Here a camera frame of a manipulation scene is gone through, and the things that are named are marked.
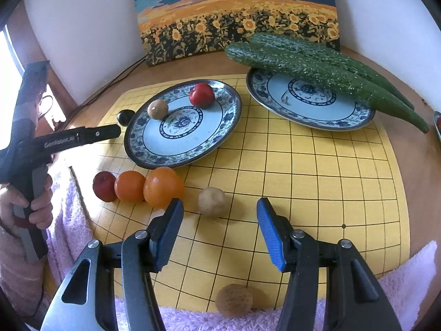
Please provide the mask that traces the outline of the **person's left hand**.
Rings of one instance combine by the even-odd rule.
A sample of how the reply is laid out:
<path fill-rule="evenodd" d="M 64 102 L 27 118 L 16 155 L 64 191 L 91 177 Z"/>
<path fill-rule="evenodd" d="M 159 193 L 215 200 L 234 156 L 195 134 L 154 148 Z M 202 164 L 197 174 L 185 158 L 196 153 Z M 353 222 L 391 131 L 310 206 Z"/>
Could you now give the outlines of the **person's left hand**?
<path fill-rule="evenodd" d="M 13 186 L 6 186 L 1 189 L 1 226 L 7 229 L 11 235 L 17 235 L 17 226 L 14 222 L 14 206 L 31 207 L 32 213 L 29 221 L 38 229 L 44 230 L 50 227 L 53 220 L 52 215 L 52 177 L 47 174 L 44 183 L 43 193 L 31 202 Z"/>

